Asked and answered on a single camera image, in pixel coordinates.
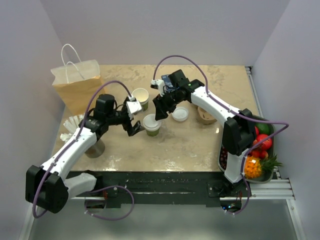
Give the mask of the white plastic cup lid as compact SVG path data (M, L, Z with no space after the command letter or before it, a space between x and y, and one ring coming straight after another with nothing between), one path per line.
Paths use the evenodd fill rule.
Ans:
M143 118L143 126L147 131L157 131L160 127L162 122L160 120L155 120L155 114L148 114Z

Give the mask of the green paper cup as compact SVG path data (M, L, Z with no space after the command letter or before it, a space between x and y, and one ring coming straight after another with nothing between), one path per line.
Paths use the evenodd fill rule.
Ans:
M147 135L150 137L157 136L159 134L160 127L162 125L162 121L156 120L155 117L156 117L155 114L148 114L147 116L144 117L142 121L145 131Z

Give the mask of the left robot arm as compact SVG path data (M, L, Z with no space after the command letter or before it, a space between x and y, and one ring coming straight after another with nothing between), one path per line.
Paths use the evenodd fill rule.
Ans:
M128 136L143 131L140 121L132 124L134 115L143 108L133 96L128 96L117 109L115 97L101 94L95 107L87 111L64 146L41 166L32 165L26 172L25 199L32 204L35 218L39 218L37 208L45 212L58 213L66 202L83 193L99 196L104 190L101 177L90 170L68 178L75 163L85 152L96 145L111 126L121 125Z

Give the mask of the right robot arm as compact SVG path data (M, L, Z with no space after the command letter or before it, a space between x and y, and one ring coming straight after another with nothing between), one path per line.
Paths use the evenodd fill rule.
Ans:
M168 76L172 88L167 88L162 79L152 79L150 87L159 94L152 100L155 106L155 119L166 119L177 105L188 101L201 107L213 116L222 126L221 146L227 150L227 166L224 176L223 192L230 197L240 190L239 181L244 177L245 153L253 146L256 138L253 114L247 108L239 110L214 96L198 79L190 81L181 69Z

